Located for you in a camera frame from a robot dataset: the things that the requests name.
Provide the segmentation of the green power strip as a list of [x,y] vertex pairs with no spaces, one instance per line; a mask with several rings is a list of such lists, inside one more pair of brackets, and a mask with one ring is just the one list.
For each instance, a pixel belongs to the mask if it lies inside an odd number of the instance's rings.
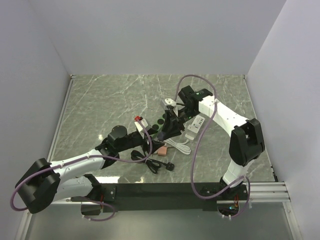
[[155,121],[148,122],[149,124],[148,133],[151,137],[155,138],[162,131],[163,125],[165,123],[165,116],[166,114],[163,113],[161,115],[158,115],[155,118]]

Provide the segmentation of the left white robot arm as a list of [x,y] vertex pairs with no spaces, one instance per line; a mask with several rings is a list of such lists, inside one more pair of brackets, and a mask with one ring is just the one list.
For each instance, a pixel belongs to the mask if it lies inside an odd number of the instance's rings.
[[135,147],[153,154],[164,146],[164,142],[153,139],[152,133],[155,133],[154,129],[144,131],[140,126],[128,133],[126,127],[117,125],[101,144],[87,153],[57,162],[38,159],[17,182],[14,193],[20,196],[25,209],[32,214],[69,197],[96,201],[101,185],[90,172],[111,166],[119,160],[121,152]]

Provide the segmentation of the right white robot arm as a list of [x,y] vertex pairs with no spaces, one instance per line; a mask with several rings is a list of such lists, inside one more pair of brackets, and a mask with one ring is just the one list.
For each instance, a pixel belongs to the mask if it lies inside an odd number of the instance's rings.
[[218,124],[230,137],[229,155],[231,157],[227,171],[221,178],[219,193],[230,200],[237,194],[237,187],[246,175],[251,162],[265,151],[265,142],[261,123],[253,118],[243,117],[216,99],[208,89],[194,91],[191,86],[182,88],[178,93],[182,108],[178,103],[166,98],[162,101],[164,123],[157,134],[159,141],[179,136],[184,131],[184,124],[203,114]]

